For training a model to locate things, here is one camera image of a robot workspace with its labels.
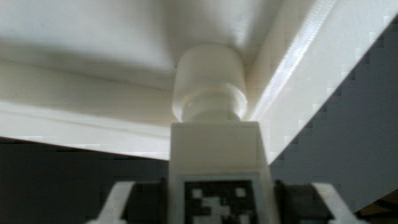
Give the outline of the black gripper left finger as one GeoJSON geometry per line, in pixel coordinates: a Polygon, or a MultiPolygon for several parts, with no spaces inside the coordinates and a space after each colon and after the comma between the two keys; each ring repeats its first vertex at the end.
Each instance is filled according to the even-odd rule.
{"type": "Polygon", "coordinates": [[[85,224],[167,224],[165,181],[117,182],[98,216],[85,224]]]}

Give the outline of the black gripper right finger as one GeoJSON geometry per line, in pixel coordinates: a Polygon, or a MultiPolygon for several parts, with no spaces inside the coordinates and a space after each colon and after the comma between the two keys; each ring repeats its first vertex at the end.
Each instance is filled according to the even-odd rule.
{"type": "Polygon", "coordinates": [[[281,224],[368,224],[357,218],[329,183],[274,186],[281,224]]]}

